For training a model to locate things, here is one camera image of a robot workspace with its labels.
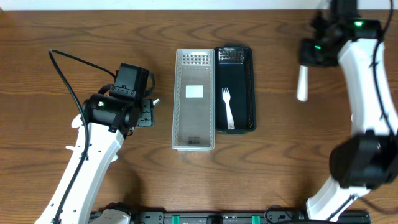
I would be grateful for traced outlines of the white plastic fork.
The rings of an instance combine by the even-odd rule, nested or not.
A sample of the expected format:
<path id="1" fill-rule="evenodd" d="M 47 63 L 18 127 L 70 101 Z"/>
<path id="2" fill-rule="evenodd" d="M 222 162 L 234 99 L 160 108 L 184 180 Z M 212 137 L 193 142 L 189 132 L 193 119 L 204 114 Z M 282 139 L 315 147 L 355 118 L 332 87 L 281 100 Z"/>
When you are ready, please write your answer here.
<path id="1" fill-rule="evenodd" d="M 230 100 L 231 100 L 230 92 L 228 88 L 222 88 L 221 91 L 222 91 L 222 98 L 226 106 L 226 119 L 227 119 L 228 129 L 235 129 L 234 119 L 230 107 Z"/>
<path id="2" fill-rule="evenodd" d="M 302 102 L 308 99 L 308 67 L 304 65 L 300 66 L 296 97 Z"/>

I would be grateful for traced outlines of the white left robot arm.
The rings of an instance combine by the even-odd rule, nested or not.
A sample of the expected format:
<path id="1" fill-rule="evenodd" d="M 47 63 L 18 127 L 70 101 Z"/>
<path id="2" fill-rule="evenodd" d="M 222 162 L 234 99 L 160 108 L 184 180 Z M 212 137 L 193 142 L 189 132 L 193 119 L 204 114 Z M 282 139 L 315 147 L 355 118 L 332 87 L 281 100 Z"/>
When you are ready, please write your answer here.
<path id="1" fill-rule="evenodd" d="M 37 223 L 88 223 L 110 163 L 135 128 L 154 125 L 151 99 L 107 95 L 102 89 L 83 104 L 72 122 L 78 129 L 73 154 Z"/>

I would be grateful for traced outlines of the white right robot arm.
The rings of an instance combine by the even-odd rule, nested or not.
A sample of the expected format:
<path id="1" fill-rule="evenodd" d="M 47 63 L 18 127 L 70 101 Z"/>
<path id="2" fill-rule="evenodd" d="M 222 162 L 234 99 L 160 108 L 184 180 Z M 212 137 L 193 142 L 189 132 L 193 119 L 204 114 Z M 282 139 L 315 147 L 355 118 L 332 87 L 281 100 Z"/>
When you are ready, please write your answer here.
<path id="1" fill-rule="evenodd" d="M 357 199 L 397 177 L 397 111 L 384 66 L 388 25 L 359 15 L 358 3 L 331 0 L 328 17 L 300 46 L 297 98 L 308 98 L 310 67 L 341 67 L 351 110 L 351 136 L 332 150 L 330 176 L 305 204 L 303 221 L 336 223 Z"/>

